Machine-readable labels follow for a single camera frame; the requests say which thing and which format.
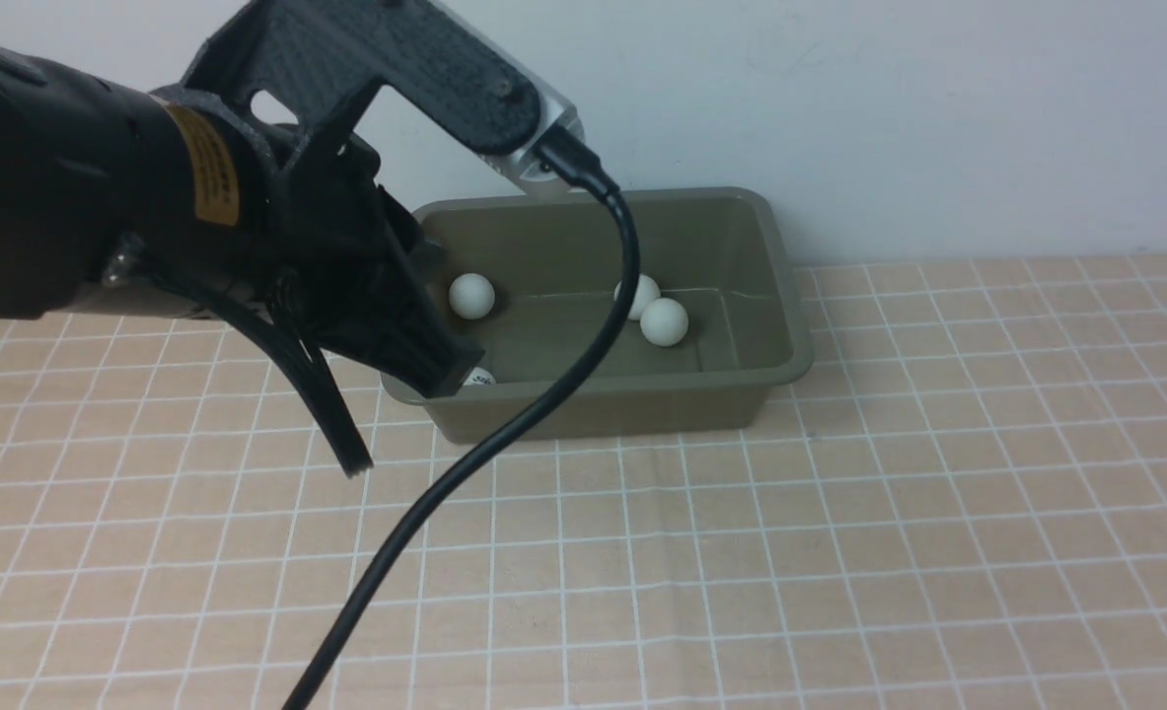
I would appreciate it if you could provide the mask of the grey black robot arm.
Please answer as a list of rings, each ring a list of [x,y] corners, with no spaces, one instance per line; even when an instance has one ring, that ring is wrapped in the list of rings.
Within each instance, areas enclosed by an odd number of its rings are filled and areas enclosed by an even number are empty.
[[[338,355],[429,398],[483,351],[428,293],[442,248],[349,135],[293,181],[291,121],[141,93],[0,46],[0,320],[55,312],[222,322],[300,395],[349,476],[372,467]]]

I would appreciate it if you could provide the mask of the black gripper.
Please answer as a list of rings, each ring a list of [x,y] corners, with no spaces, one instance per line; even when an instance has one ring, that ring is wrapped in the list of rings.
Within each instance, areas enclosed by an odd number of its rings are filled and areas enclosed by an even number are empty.
[[[424,398],[456,394],[484,351],[449,329],[426,288],[426,238],[405,207],[380,188],[380,156],[350,133],[335,149],[302,152],[296,121],[267,124],[217,96],[161,89],[177,114],[198,114],[249,154],[242,208],[261,244],[249,271],[258,299],[203,291],[225,320],[284,374],[352,479],[373,467],[322,349],[380,370]]]

